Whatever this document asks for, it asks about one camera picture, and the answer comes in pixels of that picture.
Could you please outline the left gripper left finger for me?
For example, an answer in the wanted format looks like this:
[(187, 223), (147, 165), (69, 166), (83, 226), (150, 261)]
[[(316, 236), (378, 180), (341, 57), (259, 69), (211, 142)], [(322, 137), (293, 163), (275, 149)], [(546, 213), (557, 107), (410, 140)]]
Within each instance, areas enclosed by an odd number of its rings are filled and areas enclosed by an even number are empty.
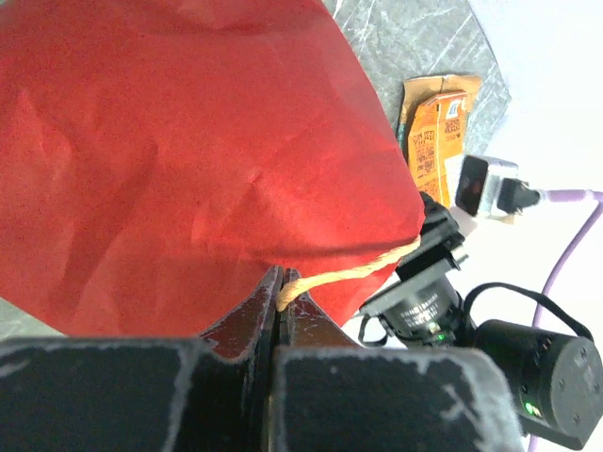
[(201, 334), (1, 344), (5, 451), (259, 451), (283, 283), (268, 270)]

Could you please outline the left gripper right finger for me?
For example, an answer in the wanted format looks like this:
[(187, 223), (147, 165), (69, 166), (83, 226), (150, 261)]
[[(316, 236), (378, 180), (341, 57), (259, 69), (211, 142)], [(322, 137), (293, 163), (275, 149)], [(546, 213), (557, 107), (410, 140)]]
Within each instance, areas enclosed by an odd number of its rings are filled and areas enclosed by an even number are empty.
[(364, 348), (309, 294), (280, 314), (274, 451), (519, 451), (507, 381), (469, 348)]

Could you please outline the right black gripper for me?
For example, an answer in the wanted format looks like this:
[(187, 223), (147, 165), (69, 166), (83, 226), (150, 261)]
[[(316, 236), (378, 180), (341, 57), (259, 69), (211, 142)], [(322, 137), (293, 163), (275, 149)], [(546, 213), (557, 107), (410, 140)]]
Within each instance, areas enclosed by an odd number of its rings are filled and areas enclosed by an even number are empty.
[(455, 346), (466, 324), (462, 298), (447, 274), (466, 260), (464, 236), (449, 210), (423, 192), (425, 220), (416, 250), (402, 258), (395, 281), (359, 309), (358, 341), (384, 347), (390, 337), (407, 347)]

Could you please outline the red paper bag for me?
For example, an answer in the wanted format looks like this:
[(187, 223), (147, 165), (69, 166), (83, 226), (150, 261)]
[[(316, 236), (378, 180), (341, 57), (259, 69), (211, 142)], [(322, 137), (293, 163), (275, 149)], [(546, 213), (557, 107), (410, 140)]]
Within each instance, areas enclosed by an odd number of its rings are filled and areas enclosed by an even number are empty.
[(1, 295), (54, 329), (194, 334), (423, 221), (322, 2), (1, 7)]

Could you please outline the orange striped snack packet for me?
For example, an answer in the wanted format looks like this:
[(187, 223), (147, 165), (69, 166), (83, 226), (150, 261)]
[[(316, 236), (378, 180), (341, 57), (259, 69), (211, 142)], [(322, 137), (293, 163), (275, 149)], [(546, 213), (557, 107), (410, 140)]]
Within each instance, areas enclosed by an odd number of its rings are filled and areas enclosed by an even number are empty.
[(446, 162), (462, 153), (466, 128), (465, 91), (432, 96), (416, 108), (408, 133), (408, 165), (417, 188), (451, 207)]

